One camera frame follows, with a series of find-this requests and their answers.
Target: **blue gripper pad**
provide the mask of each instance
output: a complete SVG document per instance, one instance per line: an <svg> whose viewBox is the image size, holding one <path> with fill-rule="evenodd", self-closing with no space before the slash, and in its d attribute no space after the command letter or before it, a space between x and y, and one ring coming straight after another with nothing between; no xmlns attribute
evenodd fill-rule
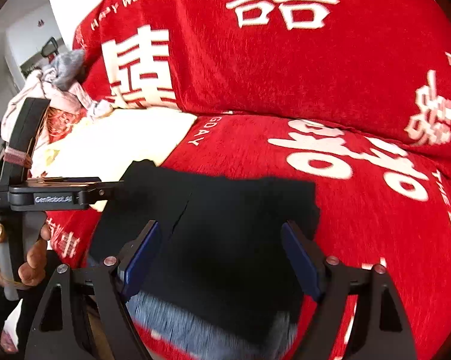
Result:
<svg viewBox="0 0 451 360"><path fill-rule="evenodd" d="M324 255L295 224L282 225L281 240L302 291L318 302L324 292L322 284L325 281Z"/></svg>
<svg viewBox="0 0 451 360"><path fill-rule="evenodd" d="M134 243L139 242L140 244L132 245L131 249L136 248L137 251L124 271L124 287L121 291L121 295L127 300L139 292L152 261L157 256L162 244L162 232L159 222L150 222L144 228L141 235L134 241Z"/></svg>

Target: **device handle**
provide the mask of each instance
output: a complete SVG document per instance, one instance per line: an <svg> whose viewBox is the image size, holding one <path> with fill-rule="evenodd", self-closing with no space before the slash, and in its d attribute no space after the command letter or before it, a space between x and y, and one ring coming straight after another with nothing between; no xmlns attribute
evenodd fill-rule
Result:
<svg viewBox="0 0 451 360"><path fill-rule="evenodd" d="M0 214L5 229L5 241L0 244L0 273L4 280L4 293L8 300L19 300L17 290L27 290L22 284L18 269L27 259L27 252L40 237L47 214L26 211Z"/></svg>

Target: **gray fuzzy fabric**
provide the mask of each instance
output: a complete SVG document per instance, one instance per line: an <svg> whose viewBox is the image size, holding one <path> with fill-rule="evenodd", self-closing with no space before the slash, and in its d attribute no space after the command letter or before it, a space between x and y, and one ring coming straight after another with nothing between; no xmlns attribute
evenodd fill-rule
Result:
<svg viewBox="0 0 451 360"><path fill-rule="evenodd" d="M291 325L289 315L284 313L277 314L266 342L255 346L143 292L128 301L127 309L136 323L154 330L162 340L196 359L277 360L289 349L297 335L296 325Z"/></svg>
<svg viewBox="0 0 451 360"><path fill-rule="evenodd" d="M85 50L78 49L59 54L51 64L44 66L43 80L67 91L76 80L84 63Z"/></svg>

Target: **black garment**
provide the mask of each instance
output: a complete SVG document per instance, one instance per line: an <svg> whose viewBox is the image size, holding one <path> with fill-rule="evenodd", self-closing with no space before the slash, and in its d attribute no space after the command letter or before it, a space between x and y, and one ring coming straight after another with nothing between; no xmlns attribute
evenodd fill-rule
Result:
<svg viewBox="0 0 451 360"><path fill-rule="evenodd" d="M20 297L22 300L22 311L17 321L17 336L18 336L18 349L19 353L11 356L8 355L7 359L22 359L25 356L25 348L27 346L27 340L29 339L30 327L35 317L35 312L39 306L42 295L45 288L52 277L52 274L56 267L61 262L57 253L53 250L47 251L47 265L45 267L45 279L36 287L30 288L27 291L20 291ZM0 287L0 335L4 328L4 322L10 313L17 306L18 301L9 301L5 298L4 289Z"/></svg>
<svg viewBox="0 0 451 360"><path fill-rule="evenodd" d="M297 322L303 294L281 225L312 239L315 186L296 180L230 180L133 163L95 231L90 256L116 255L147 221L165 240L143 290L251 343L266 339L278 311Z"/></svg>

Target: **elastic band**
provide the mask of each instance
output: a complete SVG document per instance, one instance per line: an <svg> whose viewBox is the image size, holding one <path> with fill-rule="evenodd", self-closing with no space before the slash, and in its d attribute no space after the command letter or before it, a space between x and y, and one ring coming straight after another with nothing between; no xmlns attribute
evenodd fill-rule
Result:
<svg viewBox="0 0 451 360"><path fill-rule="evenodd" d="M32 159L30 156L26 152L22 152L10 146L5 149L4 161L19 165L25 169L32 168Z"/></svg>

